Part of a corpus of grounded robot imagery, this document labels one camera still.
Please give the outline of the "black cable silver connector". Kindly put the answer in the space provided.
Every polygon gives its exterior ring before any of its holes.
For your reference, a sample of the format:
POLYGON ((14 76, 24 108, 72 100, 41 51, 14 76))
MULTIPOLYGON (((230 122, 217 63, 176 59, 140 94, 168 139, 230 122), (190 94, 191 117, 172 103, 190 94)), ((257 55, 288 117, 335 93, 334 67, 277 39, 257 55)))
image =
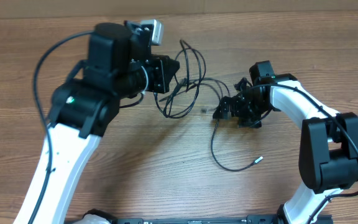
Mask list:
POLYGON ((257 154, 248 142, 248 134, 231 123, 216 121, 209 148, 218 167, 228 172, 242 172, 263 161, 264 156, 257 154))

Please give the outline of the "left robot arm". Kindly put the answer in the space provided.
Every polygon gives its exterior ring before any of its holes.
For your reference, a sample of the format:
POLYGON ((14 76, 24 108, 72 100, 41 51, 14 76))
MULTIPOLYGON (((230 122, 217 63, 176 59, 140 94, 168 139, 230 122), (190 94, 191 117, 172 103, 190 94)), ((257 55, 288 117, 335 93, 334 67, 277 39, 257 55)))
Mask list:
POLYGON ((87 58, 54 91, 48 115, 41 116, 44 145, 16 223, 63 223, 81 173, 121 100, 169 91, 180 64, 151 51, 161 44, 163 29, 151 19, 99 23, 88 32, 87 58))

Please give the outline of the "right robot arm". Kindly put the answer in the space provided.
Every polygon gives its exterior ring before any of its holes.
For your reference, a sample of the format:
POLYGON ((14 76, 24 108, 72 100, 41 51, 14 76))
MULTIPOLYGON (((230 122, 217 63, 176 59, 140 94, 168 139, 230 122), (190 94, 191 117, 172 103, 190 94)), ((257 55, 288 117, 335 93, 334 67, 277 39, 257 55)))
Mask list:
POLYGON ((220 100, 213 119, 237 117, 240 127, 260 128, 271 111, 285 113, 301 130, 301 184, 274 215, 248 215, 246 223, 332 223, 321 211, 334 198, 358 196, 358 116, 340 113, 309 94, 290 73, 257 62, 237 95, 220 100))

